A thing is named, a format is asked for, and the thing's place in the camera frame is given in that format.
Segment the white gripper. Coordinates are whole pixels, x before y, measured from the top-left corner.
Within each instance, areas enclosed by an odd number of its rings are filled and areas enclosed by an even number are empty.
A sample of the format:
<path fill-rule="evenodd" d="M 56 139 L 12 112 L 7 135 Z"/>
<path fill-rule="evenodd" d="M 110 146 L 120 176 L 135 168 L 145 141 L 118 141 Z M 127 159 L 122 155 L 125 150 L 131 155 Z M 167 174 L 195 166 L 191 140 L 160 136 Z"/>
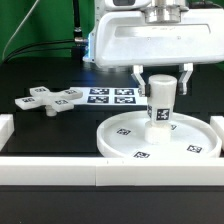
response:
<path fill-rule="evenodd" d="M 193 64 L 224 60 L 224 10 L 192 9 L 179 23 L 148 23 L 141 11 L 110 12 L 98 23 L 91 45 L 99 67 L 132 66 L 141 97 L 148 96 L 143 66 L 178 65 L 178 93 L 187 94 Z"/>

